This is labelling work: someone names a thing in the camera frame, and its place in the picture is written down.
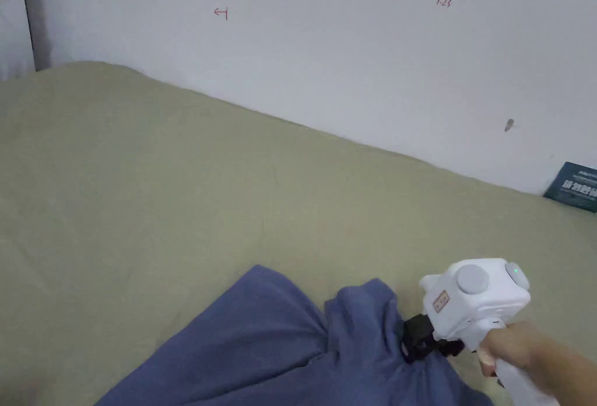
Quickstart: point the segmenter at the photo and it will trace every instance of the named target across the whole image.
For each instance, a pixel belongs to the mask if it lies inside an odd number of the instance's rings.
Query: white handheld device
[[[423,277],[419,284],[425,289],[423,307],[433,325],[433,338],[462,340],[471,352],[492,328],[504,328],[531,300],[521,268],[503,258],[463,260],[442,275]],[[496,375],[515,406],[558,404],[506,361],[497,360]]]

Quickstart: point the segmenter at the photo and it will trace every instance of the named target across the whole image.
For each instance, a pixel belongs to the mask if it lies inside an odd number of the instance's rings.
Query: dark green book cover
[[[596,213],[597,169],[566,162],[543,196]]]

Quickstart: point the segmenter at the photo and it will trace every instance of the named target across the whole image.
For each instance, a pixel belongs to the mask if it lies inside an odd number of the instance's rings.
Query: hand
[[[554,346],[558,344],[532,325],[522,322],[491,330],[481,342],[477,355],[484,376],[494,376],[496,359],[503,359],[527,372],[533,383],[550,393],[545,371],[538,359]]]

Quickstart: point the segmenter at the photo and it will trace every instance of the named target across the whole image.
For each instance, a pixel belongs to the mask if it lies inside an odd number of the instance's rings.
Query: finger
[[[487,333],[487,336],[481,342],[481,348],[489,355],[504,359],[504,343],[508,342],[508,330],[495,328]]]
[[[490,377],[496,371],[496,359],[485,349],[479,348],[477,350],[477,357],[481,365],[481,372],[483,376]]]

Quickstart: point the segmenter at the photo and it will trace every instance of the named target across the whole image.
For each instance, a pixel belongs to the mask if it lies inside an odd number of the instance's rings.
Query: white handle
[[[496,361],[496,375],[508,391],[514,406],[556,406],[555,398],[537,388],[528,375],[502,359]]]

